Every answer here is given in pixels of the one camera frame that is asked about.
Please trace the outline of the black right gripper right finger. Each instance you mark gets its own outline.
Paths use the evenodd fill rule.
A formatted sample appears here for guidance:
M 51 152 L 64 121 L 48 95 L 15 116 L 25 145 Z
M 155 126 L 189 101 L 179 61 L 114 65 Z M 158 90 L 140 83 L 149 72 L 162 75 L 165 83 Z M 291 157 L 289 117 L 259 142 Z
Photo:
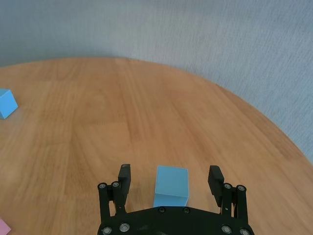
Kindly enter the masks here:
M 233 187 L 230 183 L 225 183 L 221 169 L 217 165 L 209 167 L 208 184 L 220 208 L 220 214 L 232 217 L 232 206 L 234 206 L 233 217 L 248 222 L 245 186 Z

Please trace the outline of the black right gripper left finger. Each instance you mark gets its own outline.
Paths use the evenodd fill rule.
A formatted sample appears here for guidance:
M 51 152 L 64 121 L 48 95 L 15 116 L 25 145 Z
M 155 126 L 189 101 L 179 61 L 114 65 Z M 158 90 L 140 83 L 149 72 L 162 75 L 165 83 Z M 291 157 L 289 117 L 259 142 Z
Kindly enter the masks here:
M 115 215 L 126 214 L 125 204 L 131 184 L 131 165 L 122 164 L 118 174 L 118 180 L 110 185 L 100 183 L 98 188 L 100 219 L 107 220 L 110 218 L 110 201 L 115 207 Z

